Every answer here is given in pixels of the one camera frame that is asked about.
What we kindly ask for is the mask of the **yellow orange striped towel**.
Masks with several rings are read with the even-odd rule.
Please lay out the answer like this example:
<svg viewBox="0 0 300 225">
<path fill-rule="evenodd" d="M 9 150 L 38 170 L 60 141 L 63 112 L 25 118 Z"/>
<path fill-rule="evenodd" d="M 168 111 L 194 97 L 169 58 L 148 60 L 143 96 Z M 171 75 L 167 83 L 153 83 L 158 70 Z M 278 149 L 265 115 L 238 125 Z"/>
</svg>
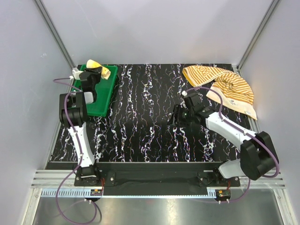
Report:
<svg viewBox="0 0 300 225">
<path fill-rule="evenodd" d="M 183 68 L 183 75 L 192 87 L 213 82 L 207 98 L 220 103 L 221 96 L 225 107 L 257 120 L 253 108 L 254 93 L 250 85 L 237 73 L 218 67 L 194 65 Z"/>
</svg>

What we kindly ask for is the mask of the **yellow cream towel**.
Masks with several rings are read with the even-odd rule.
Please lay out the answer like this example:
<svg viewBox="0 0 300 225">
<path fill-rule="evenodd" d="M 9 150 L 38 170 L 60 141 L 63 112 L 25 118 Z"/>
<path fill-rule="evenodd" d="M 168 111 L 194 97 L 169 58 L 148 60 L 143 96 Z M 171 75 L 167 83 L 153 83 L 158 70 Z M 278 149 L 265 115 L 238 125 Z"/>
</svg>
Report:
<svg viewBox="0 0 300 225">
<path fill-rule="evenodd" d="M 102 66 L 100 63 L 94 60 L 88 60 L 86 63 L 86 68 L 93 71 L 101 72 L 101 78 L 105 80 L 108 80 L 108 78 L 111 75 L 111 71 L 108 68 Z"/>
</svg>

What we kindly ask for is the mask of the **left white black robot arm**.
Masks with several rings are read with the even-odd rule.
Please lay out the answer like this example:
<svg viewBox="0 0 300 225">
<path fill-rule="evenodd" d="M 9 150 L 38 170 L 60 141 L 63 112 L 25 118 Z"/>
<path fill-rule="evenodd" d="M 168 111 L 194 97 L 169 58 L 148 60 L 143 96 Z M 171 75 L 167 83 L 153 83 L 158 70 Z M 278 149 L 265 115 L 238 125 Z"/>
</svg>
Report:
<svg viewBox="0 0 300 225">
<path fill-rule="evenodd" d="M 97 99 L 96 85 L 101 81 L 102 68 L 87 66 L 80 71 L 73 69 L 71 79 L 80 82 L 80 87 L 71 86 L 69 93 L 60 94 L 59 119 L 68 130 L 77 154 L 75 186 L 95 186 L 101 181 L 100 170 L 91 151 L 87 136 L 87 105 Z"/>
</svg>

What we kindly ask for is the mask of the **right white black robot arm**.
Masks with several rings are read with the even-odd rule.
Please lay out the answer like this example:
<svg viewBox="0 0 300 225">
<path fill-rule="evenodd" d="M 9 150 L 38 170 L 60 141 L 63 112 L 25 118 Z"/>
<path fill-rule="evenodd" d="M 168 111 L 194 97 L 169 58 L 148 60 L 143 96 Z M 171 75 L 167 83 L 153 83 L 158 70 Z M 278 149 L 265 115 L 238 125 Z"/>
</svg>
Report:
<svg viewBox="0 0 300 225">
<path fill-rule="evenodd" d="M 191 123 L 218 133 L 240 150 L 239 159 L 224 162 L 213 173 L 215 184 L 223 186 L 230 178 L 240 176 L 250 180 L 278 176 L 279 159 L 268 133 L 248 130 L 210 107 L 175 105 L 168 124 L 183 127 Z"/>
</svg>

